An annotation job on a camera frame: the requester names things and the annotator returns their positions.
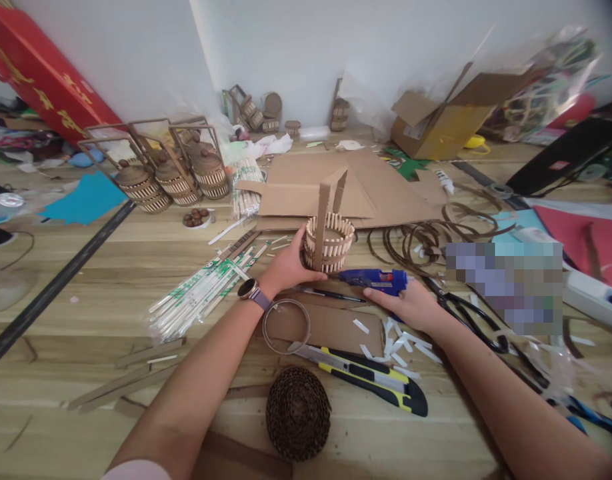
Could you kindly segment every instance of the red box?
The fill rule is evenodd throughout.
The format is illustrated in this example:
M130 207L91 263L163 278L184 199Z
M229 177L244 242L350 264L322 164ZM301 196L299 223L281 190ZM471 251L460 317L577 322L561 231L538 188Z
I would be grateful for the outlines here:
M0 80L70 144L121 120L26 13L0 7Z

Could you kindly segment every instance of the hand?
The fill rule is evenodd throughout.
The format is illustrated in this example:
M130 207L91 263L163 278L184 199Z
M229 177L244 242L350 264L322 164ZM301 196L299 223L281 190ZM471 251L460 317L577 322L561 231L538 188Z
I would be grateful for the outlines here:
M306 270L299 260L301 240L306 232L306 224L297 231L291 244L280 250L259 280L260 288L266 296L274 297L282 290L308 282L326 280L325 273Z
M433 336L436 328L452 319L450 314L439 306L434 296L424 288L421 282L414 280L408 288L399 293L399 297L388 295L378 290L366 288L364 295L376 304L393 312L406 325Z

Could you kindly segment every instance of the left hand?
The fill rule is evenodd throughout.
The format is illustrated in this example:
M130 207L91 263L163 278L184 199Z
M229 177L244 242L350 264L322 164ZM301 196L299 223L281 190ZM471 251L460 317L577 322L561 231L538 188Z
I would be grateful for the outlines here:
M306 270L299 260L299 248L306 232L306 224L296 232L291 244L280 250L270 266L259 279L261 290L273 297L282 290L308 282L328 279L322 272Z

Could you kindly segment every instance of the yellow utility knife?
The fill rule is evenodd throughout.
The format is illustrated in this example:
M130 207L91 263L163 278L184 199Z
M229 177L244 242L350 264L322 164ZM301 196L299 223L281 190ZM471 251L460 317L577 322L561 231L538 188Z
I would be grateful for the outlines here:
M300 357L348 383L369 390L394 406L420 417L428 416L428 402L418 384L385 365L350 353L306 345Z

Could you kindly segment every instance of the glue bottle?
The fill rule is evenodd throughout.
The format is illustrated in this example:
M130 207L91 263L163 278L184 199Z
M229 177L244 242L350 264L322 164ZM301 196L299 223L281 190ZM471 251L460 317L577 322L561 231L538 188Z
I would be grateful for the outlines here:
M436 170L435 173L439 178L439 184L444 187L444 190L448 195L452 195L455 193L455 186L453 185L453 181L448 178L448 175L444 173L444 170Z

